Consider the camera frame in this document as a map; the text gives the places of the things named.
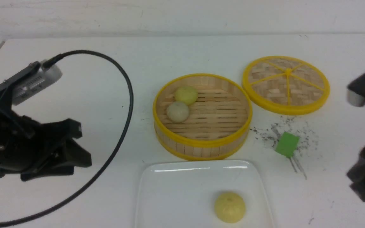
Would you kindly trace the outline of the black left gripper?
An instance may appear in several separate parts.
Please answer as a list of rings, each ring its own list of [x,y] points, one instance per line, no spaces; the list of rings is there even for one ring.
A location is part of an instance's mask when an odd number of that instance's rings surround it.
[[[73,119],[39,123],[22,116],[35,135],[26,138],[13,123],[0,116],[0,178],[19,174],[26,182],[42,177],[70,176],[75,167],[92,165],[91,154],[73,139],[83,136],[81,123]],[[45,154],[45,146],[50,148]]]

